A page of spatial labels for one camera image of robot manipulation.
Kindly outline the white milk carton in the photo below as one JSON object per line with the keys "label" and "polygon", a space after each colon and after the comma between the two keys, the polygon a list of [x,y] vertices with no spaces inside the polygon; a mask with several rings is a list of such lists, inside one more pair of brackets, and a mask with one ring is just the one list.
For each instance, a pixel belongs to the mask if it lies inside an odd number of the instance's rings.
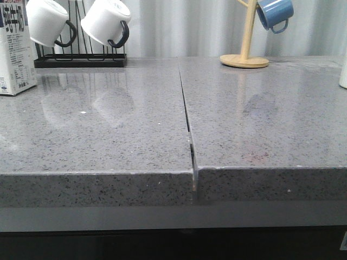
{"label": "white milk carton", "polygon": [[37,84],[25,1],[1,1],[1,94]]}

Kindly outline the white HOME mug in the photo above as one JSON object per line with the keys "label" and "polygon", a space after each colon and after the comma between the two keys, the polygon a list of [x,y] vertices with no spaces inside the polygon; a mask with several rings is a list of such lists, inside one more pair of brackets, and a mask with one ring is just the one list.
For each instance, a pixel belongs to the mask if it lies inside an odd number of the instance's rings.
{"label": "white HOME mug", "polygon": [[347,89],[347,54],[345,54],[342,64],[342,69],[339,77],[339,86]]}

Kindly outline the wooden mug tree stand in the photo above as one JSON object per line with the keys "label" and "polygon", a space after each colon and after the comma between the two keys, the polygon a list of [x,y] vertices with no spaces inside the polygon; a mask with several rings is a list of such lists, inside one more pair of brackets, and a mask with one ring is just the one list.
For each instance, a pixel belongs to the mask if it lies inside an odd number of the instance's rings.
{"label": "wooden mug tree stand", "polygon": [[222,55],[219,58],[220,62],[226,66],[236,68],[256,69],[267,67],[269,65],[268,59],[249,55],[257,1],[239,1],[239,3],[247,8],[241,52],[240,54]]}

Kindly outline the blue enamel mug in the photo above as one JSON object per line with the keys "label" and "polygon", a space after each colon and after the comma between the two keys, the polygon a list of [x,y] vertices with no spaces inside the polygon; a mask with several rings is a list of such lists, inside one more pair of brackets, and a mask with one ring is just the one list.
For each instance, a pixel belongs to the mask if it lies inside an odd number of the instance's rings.
{"label": "blue enamel mug", "polygon": [[291,0],[263,0],[258,1],[257,14],[265,30],[274,34],[285,31],[288,20],[294,15]]}

